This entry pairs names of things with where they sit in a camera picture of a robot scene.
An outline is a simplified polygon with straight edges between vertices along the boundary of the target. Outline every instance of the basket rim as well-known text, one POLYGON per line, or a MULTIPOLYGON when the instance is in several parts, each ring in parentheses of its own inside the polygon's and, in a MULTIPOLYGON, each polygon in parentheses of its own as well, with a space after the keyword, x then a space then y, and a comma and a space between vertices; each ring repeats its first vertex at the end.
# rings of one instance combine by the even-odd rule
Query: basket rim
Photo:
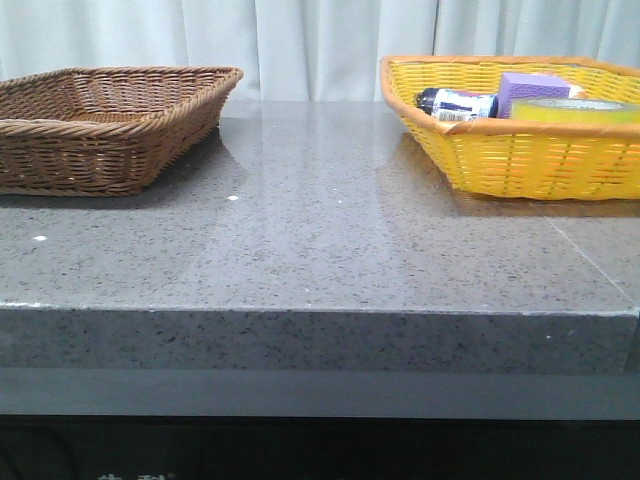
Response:
POLYGON ((441 56, 441 55, 387 55, 382 57, 380 66, 380 85, 387 104, 401 117, 406 117, 418 127, 435 130, 444 136, 459 134, 478 135, 510 135, 510 134, 542 134, 565 137, 598 137, 598 138, 638 138, 639 124, 584 124, 569 122, 537 122, 511 120, 503 118, 479 118, 467 122, 442 122, 425 114, 415 106, 402 101, 391 87, 391 65, 394 63, 549 63, 560 65, 580 65, 607 70, 620 75, 640 77, 640 69, 625 67, 613 63, 594 60, 584 56, 441 56))
POLYGON ((56 136, 59 138, 77 138, 81 136, 99 136, 101 138, 141 135, 156 131, 169 123, 180 121, 191 111, 219 95, 232 90, 244 76, 244 71, 233 66, 125 66, 125 67, 71 67, 51 72, 36 73, 0 82, 3 86, 20 86, 21 84, 40 81, 48 78, 83 73, 209 73, 223 72, 225 78, 218 85, 203 88, 192 97, 177 102, 164 110, 143 114, 140 118, 127 122, 91 122, 86 120, 54 120, 54 119, 0 119, 0 135, 7 137, 56 136))

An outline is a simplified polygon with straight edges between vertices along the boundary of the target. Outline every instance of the sponge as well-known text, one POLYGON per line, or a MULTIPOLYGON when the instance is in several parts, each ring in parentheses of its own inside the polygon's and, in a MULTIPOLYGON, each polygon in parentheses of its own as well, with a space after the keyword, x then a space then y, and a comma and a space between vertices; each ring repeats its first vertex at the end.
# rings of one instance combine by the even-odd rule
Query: sponge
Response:
POLYGON ((516 98, 567 98, 570 90, 571 85, 553 75, 503 73, 498 90, 498 118, 509 118, 511 101, 516 98))

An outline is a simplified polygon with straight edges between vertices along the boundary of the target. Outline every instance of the brown wicker basket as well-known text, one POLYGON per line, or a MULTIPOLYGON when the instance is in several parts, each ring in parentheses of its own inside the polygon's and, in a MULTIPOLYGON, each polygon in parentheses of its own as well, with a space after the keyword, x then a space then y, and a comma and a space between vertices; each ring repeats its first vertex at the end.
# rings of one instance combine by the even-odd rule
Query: brown wicker basket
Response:
POLYGON ((242 75, 71 68, 0 82, 0 193, 138 193, 217 126, 242 75))

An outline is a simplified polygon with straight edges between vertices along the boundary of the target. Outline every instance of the tape roll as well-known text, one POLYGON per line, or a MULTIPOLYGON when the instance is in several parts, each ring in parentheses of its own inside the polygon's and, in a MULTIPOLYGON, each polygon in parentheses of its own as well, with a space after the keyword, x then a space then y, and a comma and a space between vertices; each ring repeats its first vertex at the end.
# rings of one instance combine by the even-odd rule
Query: tape roll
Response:
POLYGON ((640 105, 585 98, 514 100, 513 120, 575 123, 640 123, 640 105))

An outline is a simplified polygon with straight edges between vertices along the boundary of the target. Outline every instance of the gray granite countertop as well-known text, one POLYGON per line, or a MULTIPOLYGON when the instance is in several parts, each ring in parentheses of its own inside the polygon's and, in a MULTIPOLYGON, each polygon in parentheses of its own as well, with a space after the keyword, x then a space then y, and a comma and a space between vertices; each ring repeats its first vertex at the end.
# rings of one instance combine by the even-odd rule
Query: gray granite countertop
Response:
POLYGON ((0 364, 636 371, 639 217, 453 192, 383 104, 230 102, 138 196, 0 197, 0 364))

